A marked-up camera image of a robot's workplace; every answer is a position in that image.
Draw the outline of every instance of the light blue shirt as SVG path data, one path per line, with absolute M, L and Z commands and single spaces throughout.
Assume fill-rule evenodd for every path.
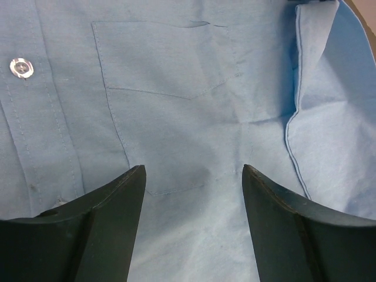
M 128 281 L 259 280 L 244 164 L 376 218 L 370 46 L 343 2 L 299 3 L 3 0 L 0 217 L 145 165 Z

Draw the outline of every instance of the stitching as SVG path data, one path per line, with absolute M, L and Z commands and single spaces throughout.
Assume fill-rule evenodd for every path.
M 300 168 L 299 168 L 299 165 L 298 165 L 298 161 L 296 159 L 296 157 L 294 156 L 294 153 L 292 152 L 291 150 L 291 146 L 290 146 L 290 142 L 289 142 L 289 133 L 290 133 L 290 123 L 291 121 L 298 115 L 299 113 L 299 110 L 300 110 L 300 90 L 301 90 L 301 84 L 302 84 L 302 73 L 303 73 L 303 46 L 302 46 L 302 42 L 301 42 L 301 35 L 300 35 L 300 21 L 301 21 L 301 11 L 299 10 L 299 13 L 298 13 L 298 19 L 297 19 L 297 43 L 299 44 L 299 64 L 298 64 L 298 67 L 299 67 L 299 83 L 298 83 L 298 86 L 297 86 L 297 99 L 296 99 L 296 111 L 295 113 L 293 114 L 293 116 L 291 117 L 291 119 L 288 121 L 287 123 L 287 134 L 286 134 L 286 144 L 287 144 L 287 147 L 288 147 L 288 151 L 290 153 L 290 156 L 291 156 L 291 159 L 295 165 L 295 169 L 296 169 L 296 172 L 297 172 L 297 176 L 303 186 L 303 189 L 304 189 L 304 192 L 305 192 L 305 195 L 307 196 L 307 198 L 309 200 L 312 200 L 311 198 L 311 195 L 310 193 L 308 192 L 308 189 L 307 189 L 307 185 L 306 183 L 304 182 L 303 180 L 303 177 L 301 175 L 301 172 L 300 172 Z
M 95 23 L 92 24 L 92 28 L 93 28 L 93 31 L 94 31 L 95 43 L 96 43 L 96 47 L 97 47 L 97 50 L 98 50 L 99 63 L 100 63 L 100 67 L 101 67 L 101 70 L 102 70 L 103 84 L 105 86 L 105 92 L 106 92 L 106 98 L 107 98 L 108 108 L 110 110 L 110 114 L 111 114 L 111 117 L 112 117 L 112 122 L 113 122 L 113 125 L 115 127 L 117 136 L 118 136 L 118 138 L 119 138 L 119 140 L 120 140 L 120 142 L 122 144 L 122 147 L 123 147 L 123 150 L 124 150 L 124 155 L 125 155 L 125 158 L 126 158 L 126 160 L 128 162 L 128 167 L 130 167 L 129 158 L 128 158 L 128 155 L 126 153 L 126 143 L 125 143 L 125 140 L 123 138 L 123 135 L 122 135 L 121 131 L 119 130 L 118 122 L 117 122 L 118 120 L 116 119 L 115 111 L 113 110 L 112 104 L 110 102 L 110 91 L 106 87 L 107 79 L 106 79 L 105 64 L 103 63 L 102 49 L 100 47 L 100 42 L 99 42 L 99 37 L 98 37 L 98 31 L 96 29 Z
M 35 179 L 36 179 L 36 185 L 35 185 L 35 187 L 36 187 L 36 190 L 38 191 L 38 194 L 39 194 L 39 204 L 40 204 L 41 207 L 42 207 L 41 191 L 40 191 L 40 189 L 39 189 L 39 178 L 38 178 L 38 174 L 37 174 L 37 172 L 36 172 L 36 167 L 35 167 L 35 165 L 34 165 L 34 162 L 33 162 L 32 158 L 31 158 L 31 154 L 30 154 L 30 151 L 29 151 L 28 144 L 27 144 L 27 142 L 26 142 L 26 138 L 25 138 L 25 135 L 24 135 L 24 131 L 22 130 L 21 122 L 20 122 L 20 120 L 19 120 L 19 116 L 18 116 L 18 114 L 17 114 L 16 107 L 15 107 L 14 102 L 13 102 L 13 99 L 12 99 L 12 93 L 11 93 L 11 90 L 10 90 L 10 88 L 9 88 L 8 83 L 6 82 L 5 75 L 4 75 L 4 72 L 3 72 L 2 68 L 1 68 L 1 66 L 0 66 L 0 72 L 1 72 L 1 76 L 2 76 L 2 78 L 3 78 L 3 80 L 4 80 L 4 83 L 5 83 L 5 85 L 6 85 L 6 89 L 7 89 L 7 92 L 8 92 L 8 96 L 9 96 L 9 98 L 10 98 L 10 100 L 11 100 L 11 104 L 12 104 L 13 112 L 14 112 L 14 114 L 15 114 L 15 116 L 16 116 L 16 120 L 17 120 L 17 123 L 18 123 L 18 127 L 19 127 L 19 130 L 20 130 L 21 135 L 22 135 L 22 138 L 23 138 L 23 143 L 24 143 L 24 145 L 25 145 L 26 152 L 27 152 L 27 154 L 28 154 L 28 156 L 29 156 L 29 160 L 30 160 L 31 166 L 32 166 L 33 171 L 34 171 L 34 174 L 35 174 Z M 29 187 L 28 187 L 28 194 L 29 194 L 29 201 L 30 201 L 30 212 L 31 212 L 31 215 L 33 215 L 33 208 L 31 207 L 32 200 L 31 200 L 31 195 L 30 195 L 30 189 L 29 189 Z
M 31 34 L 32 34 L 32 37 L 33 37 L 33 42 L 34 42 L 34 48 L 35 48 L 35 53 L 36 53 L 36 57 L 37 57 L 37 60 L 39 62 L 39 66 L 41 67 L 41 72 L 42 72 L 42 78 L 43 78 L 43 81 L 44 81 L 44 86 L 45 86 L 45 89 L 46 89 L 46 93 L 48 95 L 48 98 L 49 98 L 49 103 L 51 104 L 51 108 L 52 108 L 52 111 L 53 111 L 53 115 L 55 117 L 55 120 L 56 120 L 56 125 L 58 126 L 58 130 L 59 130 L 59 134 L 60 134 L 60 138 L 61 138 L 61 141 L 62 141 L 62 144 L 63 144 L 63 147 L 64 147 L 64 151 L 65 153 L 67 154 L 68 156 L 68 160 L 69 160 L 69 165 L 70 165 L 70 168 L 71 168 L 71 174 L 72 174 L 72 179 L 73 179 L 73 188 L 75 189 L 75 194 L 76 194 L 76 199 L 78 198 L 78 193 L 77 193 L 77 184 L 76 184 L 76 177 L 75 177 L 75 172 L 73 171 L 73 164 L 72 164 L 72 159 L 68 153 L 68 150 L 66 148 L 66 144 L 65 144 L 65 141 L 64 141 L 64 138 L 63 138 L 63 133 L 61 131 L 61 127 L 60 127 L 60 124 L 59 124 L 59 121 L 58 121 L 58 116 L 56 114 L 56 111 L 55 111 L 55 108 L 53 107 L 53 103 L 52 103 L 52 99 L 51 99 L 51 96 L 50 96 L 50 93 L 48 91 L 48 87 L 47 87 L 47 83 L 46 83 L 46 76 L 45 76 L 45 72 L 43 70 L 43 66 L 42 66 L 42 62 L 41 62 L 41 59 L 38 55 L 38 49 L 37 49 L 37 46 L 36 46 L 36 40 L 35 40 L 35 34 L 34 34 L 34 27 L 33 27 L 33 24 L 32 24 L 32 21 L 31 21 L 31 15 L 29 13 L 29 22 L 30 22 L 30 26 L 31 26 Z
M 129 91 L 145 92 L 145 93 L 151 93 L 151 94 L 158 94 L 158 95 L 165 95 L 165 96 L 170 96 L 170 97 L 176 97 L 176 98 L 181 98 L 181 99 L 185 99 L 185 100 L 192 100 L 194 98 L 197 98 L 199 96 L 204 95 L 206 92 L 209 92 L 209 91 L 213 90 L 214 88 L 217 88 L 218 86 L 221 86 L 222 84 L 225 84 L 229 79 L 238 77 L 239 75 L 240 75 L 239 73 L 236 73 L 235 75 L 228 76 L 228 77 L 224 78 L 223 80 L 221 80 L 218 84 L 216 84 L 214 86 L 211 86 L 208 89 L 203 90 L 202 92 L 200 92 L 199 94 L 197 94 L 196 96 L 191 97 L 191 98 L 177 96 L 177 95 L 173 95 L 173 94 L 167 94 L 167 93 L 164 93 L 164 92 L 161 92 L 161 91 L 143 90 L 143 89 L 138 89 L 138 88 L 124 88 L 124 87 L 120 87 L 120 86 L 111 86 L 111 87 L 107 87 L 107 89 L 129 90 Z

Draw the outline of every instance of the white button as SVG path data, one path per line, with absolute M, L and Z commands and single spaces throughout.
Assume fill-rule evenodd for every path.
M 29 78 L 34 73 L 33 65 L 26 59 L 16 58 L 10 64 L 11 72 L 18 78 Z

